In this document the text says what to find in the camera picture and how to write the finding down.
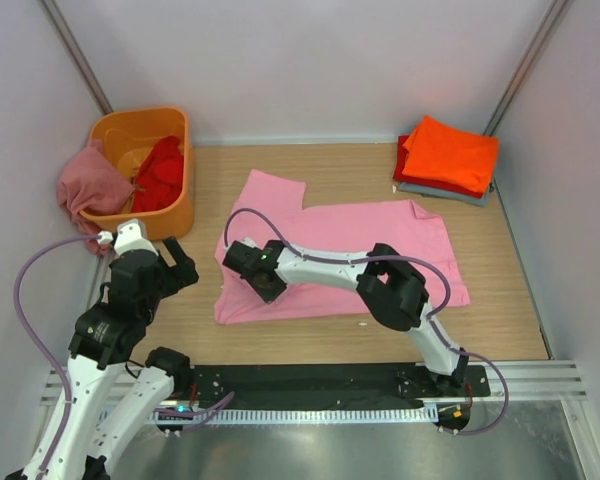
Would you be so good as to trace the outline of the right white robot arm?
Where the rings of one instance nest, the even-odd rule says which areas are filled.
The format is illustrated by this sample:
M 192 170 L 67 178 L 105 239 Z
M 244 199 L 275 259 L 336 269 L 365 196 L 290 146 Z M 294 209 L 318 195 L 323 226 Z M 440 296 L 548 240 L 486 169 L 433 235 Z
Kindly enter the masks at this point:
M 422 355 L 429 376 L 443 392 L 466 383 L 467 352 L 437 319 L 451 300 L 451 285 L 434 265 L 377 243 L 362 253 L 311 250 L 283 240 L 259 248 L 234 241 L 222 265 L 236 273 L 267 304 L 292 285 L 318 285 L 354 292 L 377 323 L 403 332 Z

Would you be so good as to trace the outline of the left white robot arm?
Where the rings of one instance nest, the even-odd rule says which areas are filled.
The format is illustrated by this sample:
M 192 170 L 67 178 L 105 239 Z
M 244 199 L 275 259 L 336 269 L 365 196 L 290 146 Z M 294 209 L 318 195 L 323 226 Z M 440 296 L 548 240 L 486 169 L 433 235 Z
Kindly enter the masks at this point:
M 108 479 L 121 454 L 158 405 L 184 393 L 192 383 L 190 359 L 158 347 L 147 357 L 131 390 L 114 411 L 100 413 L 145 337 L 161 300 L 198 282 L 194 261 L 179 242 L 163 242 L 174 260 L 168 265 L 144 238 L 117 236 L 111 279 L 99 300 L 76 321 L 65 367 L 49 361 L 62 392 L 39 445 L 13 479 Z

